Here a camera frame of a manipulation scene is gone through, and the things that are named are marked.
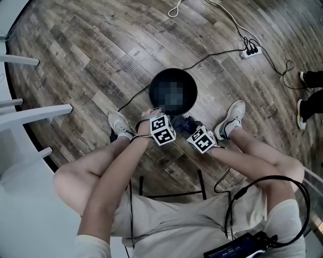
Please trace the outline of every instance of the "black pants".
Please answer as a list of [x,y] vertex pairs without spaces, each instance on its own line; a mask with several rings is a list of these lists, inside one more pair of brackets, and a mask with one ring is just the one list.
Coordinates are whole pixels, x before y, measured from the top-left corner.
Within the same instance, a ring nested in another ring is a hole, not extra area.
[[[304,78],[307,87],[323,87],[323,71],[307,72]],[[301,102],[300,115],[306,122],[315,113],[323,113],[323,90],[313,93],[306,101]]]

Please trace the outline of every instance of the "wooden floor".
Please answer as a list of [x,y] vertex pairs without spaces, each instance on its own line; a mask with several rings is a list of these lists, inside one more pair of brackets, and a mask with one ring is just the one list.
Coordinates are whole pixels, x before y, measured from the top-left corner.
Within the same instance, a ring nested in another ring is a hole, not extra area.
[[[9,41],[10,54],[40,60],[38,67],[10,64],[9,71],[23,109],[70,103],[71,114],[31,124],[51,158],[61,166],[109,144],[107,114],[117,110],[159,71],[185,68],[208,53],[242,47],[236,28],[219,9],[201,0],[186,0],[179,15],[168,11],[177,0],[34,0],[17,23]],[[286,60],[295,69],[286,75],[291,87],[302,87],[298,71],[323,70],[322,9],[318,0],[224,0],[236,20],[253,31],[280,71]],[[309,91],[284,87],[281,77],[261,54],[242,60],[234,52],[211,57],[189,73],[198,85],[198,99],[189,114],[213,128],[238,99],[246,102],[243,126],[255,137],[320,168],[321,119],[316,115],[300,131],[296,103]],[[134,126],[150,107],[147,92],[122,113]],[[230,148],[236,148],[225,142]],[[144,195],[199,190],[197,169],[203,172],[207,196],[225,170],[207,155],[195,152],[178,135],[162,148],[153,145],[133,179],[145,176]],[[232,171],[222,189],[242,177]],[[201,196],[177,199],[199,200]]]

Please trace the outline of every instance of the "person's right hand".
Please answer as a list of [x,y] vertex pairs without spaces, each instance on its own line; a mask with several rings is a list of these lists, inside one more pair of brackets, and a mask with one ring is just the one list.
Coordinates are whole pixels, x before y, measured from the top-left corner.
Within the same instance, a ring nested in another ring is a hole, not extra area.
[[[156,115],[157,117],[161,116],[162,114],[162,109],[148,109],[146,112],[143,112],[141,116],[143,117],[144,115]],[[138,129],[138,135],[150,135],[150,122],[149,120],[141,122],[139,125]]]

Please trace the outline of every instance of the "shorts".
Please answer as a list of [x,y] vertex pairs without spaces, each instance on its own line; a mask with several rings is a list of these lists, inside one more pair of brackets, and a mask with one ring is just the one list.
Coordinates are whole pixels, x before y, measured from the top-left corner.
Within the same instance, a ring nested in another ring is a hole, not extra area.
[[[250,182],[245,180],[231,190],[231,198],[242,187]],[[233,232],[248,231],[267,219],[267,199],[265,192],[252,186],[247,193],[233,203]],[[177,204],[155,201],[147,197],[133,195],[133,234],[140,240],[156,232],[191,226],[211,226],[224,228],[225,215],[228,209],[228,193],[217,193],[216,196],[198,203]],[[112,225],[112,236],[131,239],[130,199],[125,192],[115,212]]]

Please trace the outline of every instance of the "electrical outlet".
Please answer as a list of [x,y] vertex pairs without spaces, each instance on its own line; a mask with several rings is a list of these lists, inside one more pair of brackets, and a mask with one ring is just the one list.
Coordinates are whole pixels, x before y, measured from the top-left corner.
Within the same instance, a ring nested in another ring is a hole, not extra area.
[[258,52],[257,53],[254,53],[254,54],[247,54],[247,50],[244,50],[244,51],[242,51],[241,52],[241,57],[243,58],[243,59],[246,59],[246,58],[249,58],[249,57],[252,57],[252,56],[255,56],[255,55],[258,55],[258,54],[261,54],[262,52],[261,52],[261,47],[259,47],[259,46],[256,46],[256,48],[258,49]]

